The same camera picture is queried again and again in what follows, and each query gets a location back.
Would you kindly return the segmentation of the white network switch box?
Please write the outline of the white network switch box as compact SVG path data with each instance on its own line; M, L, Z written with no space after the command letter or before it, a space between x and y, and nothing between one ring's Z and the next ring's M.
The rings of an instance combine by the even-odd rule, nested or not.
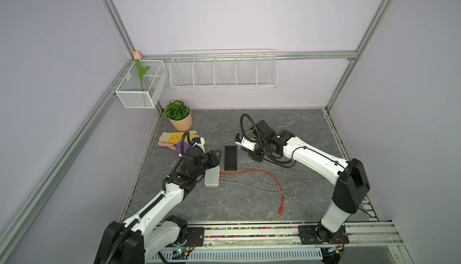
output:
M218 187L220 178L220 167L208 169L205 172L204 184L206 187Z

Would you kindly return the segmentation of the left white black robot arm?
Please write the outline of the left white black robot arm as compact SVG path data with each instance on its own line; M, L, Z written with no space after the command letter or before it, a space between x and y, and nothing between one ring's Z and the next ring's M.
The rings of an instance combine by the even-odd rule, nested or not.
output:
M144 264L169 244L183 244L186 220L168 216L196 187L198 178L219 166L221 150L204 152L193 146L180 154L174 168L162 180L161 191L124 222L111 222L97 250L97 264Z

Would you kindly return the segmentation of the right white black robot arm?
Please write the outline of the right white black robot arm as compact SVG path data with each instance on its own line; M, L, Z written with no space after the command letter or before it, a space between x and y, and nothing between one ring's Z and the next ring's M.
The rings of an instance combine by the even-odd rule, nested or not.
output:
M300 163L334 185L331 204L314 229L314 235L323 244L339 237L345 221L355 214L370 191L370 183L363 163L353 158L346 160L323 152L285 129L276 133L265 121L252 123L248 137L244 128L235 136L235 144L249 157L261 163L264 160L289 168Z

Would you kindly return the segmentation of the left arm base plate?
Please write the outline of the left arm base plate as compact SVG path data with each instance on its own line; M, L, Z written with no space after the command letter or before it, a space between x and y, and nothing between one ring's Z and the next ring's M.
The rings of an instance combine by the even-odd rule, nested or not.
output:
M189 227L184 240L171 243L167 247L202 247L205 240L204 227Z

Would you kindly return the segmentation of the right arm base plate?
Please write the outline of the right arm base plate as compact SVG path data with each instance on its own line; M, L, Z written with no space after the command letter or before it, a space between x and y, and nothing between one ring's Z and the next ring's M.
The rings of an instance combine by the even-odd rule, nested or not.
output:
M340 226L335 233L320 225L300 225L298 235L302 245L315 244L349 244L345 225Z

